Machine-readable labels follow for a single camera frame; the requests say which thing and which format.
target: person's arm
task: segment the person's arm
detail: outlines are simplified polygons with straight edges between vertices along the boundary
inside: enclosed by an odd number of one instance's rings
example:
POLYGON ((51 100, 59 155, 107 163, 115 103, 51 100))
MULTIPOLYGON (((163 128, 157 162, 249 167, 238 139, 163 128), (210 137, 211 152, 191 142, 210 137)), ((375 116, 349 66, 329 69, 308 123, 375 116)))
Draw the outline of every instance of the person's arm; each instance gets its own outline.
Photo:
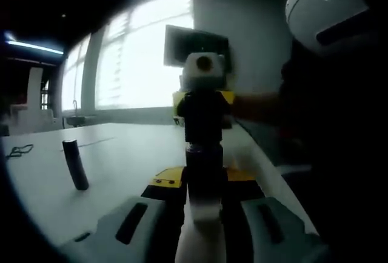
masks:
POLYGON ((232 115, 239 119, 279 125, 281 103, 277 93, 262 95, 235 96, 232 115))

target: black cable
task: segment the black cable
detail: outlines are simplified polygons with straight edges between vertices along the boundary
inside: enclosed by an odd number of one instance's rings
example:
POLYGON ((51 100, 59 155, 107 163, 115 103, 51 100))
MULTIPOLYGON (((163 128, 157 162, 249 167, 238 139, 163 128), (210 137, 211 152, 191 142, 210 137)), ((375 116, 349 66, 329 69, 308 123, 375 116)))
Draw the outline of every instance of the black cable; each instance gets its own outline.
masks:
POLYGON ((13 147, 11 150, 11 153, 9 153, 9 155, 7 155, 5 158, 6 160, 8 160, 14 157, 21 157, 23 154, 30 153, 33 147, 34 147, 33 144, 27 144, 22 147, 13 147))

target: window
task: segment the window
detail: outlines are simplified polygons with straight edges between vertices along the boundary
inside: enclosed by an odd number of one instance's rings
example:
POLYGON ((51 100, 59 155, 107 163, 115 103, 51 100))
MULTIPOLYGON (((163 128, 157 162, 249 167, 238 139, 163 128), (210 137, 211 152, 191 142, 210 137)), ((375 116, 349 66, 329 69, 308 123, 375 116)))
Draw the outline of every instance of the window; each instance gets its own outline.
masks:
POLYGON ((46 82, 43 90, 42 90, 42 94, 41 94, 41 98, 42 98, 42 101, 41 101, 41 109, 42 110, 48 110, 49 109, 49 81, 46 82))
POLYGON ((62 111, 81 108, 82 75, 90 35, 75 46, 67 57, 62 79, 62 111))
POLYGON ((163 65, 167 24, 193 28, 192 0, 152 0, 110 22, 97 68, 97 110, 173 105, 182 68, 163 65))

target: table surface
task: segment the table surface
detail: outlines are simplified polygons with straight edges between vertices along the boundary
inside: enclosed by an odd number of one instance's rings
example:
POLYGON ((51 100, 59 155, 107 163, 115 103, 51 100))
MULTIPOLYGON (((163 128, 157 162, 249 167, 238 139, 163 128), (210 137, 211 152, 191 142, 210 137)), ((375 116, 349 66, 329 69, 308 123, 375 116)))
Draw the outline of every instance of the table surface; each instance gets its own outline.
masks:
MULTIPOLYGON (((264 152, 240 126, 223 130, 224 165, 250 171, 266 196, 273 196, 299 216, 306 232, 311 220, 264 152)), ((61 246, 96 229, 102 216, 133 195, 140 195, 163 169, 185 165, 184 129, 174 125, 101 124, 3 138, 4 152, 34 144, 20 158, 8 160, 14 188, 49 241, 61 246), (62 141, 77 139, 90 187, 77 191, 67 168, 62 141)))

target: yellow object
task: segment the yellow object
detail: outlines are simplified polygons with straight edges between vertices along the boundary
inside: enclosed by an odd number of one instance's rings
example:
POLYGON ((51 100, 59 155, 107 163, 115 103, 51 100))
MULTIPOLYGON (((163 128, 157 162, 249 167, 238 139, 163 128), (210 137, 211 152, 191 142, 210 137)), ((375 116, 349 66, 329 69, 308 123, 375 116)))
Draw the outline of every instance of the yellow object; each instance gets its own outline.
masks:
MULTIPOLYGON (((230 91, 221 90, 219 91, 222 93, 224 99, 228 102, 228 104, 233 104, 233 100, 235 99, 235 94, 230 91)), ((176 108, 178 104, 181 102, 181 100, 184 98, 184 95, 186 92, 174 92, 172 94, 172 100, 173 100, 173 106, 174 106, 174 116, 177 116, 176 108)))
POLYGON ((161 173, 158 173, 150 182, 149 185, 160 186, 160 187, 170 187, 170 188, 180 188, 182 185, 182 167, 168 168, 163 170, 161 173))
POLYGON ((226 173, 228 175, 228 181, 251 181, 256 180, 254 176, 245 172, 244 170, 237 170, 232 168, 227 168, 226 173))

